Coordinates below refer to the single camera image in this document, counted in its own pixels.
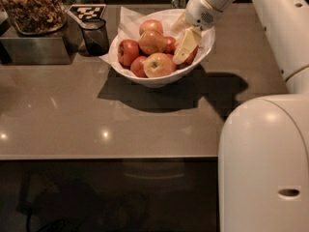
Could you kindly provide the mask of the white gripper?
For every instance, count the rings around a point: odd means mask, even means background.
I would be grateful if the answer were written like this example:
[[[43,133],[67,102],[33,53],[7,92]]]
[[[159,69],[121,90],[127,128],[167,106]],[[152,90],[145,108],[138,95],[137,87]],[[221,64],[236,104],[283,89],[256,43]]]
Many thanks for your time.
[[[185,13],[181,13],[171,26],[171,31],[174,33],[180,33],[185,29],[173,57],[175,64],[182,64],[189,57],[202,39],[201,31],[211,29],[221,15],[222,12],[214,8],[207,0],[187,2]]]

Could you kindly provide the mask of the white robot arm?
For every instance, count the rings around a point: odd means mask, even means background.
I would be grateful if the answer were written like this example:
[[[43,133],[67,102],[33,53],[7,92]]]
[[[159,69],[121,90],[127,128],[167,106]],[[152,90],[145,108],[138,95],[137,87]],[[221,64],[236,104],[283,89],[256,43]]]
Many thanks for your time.
[[[235,0],[189,0],[174,24],[180,64]],[[309,232],[309,5],[252,0],[287,94],[227,118],[218,149],[220,232]]]

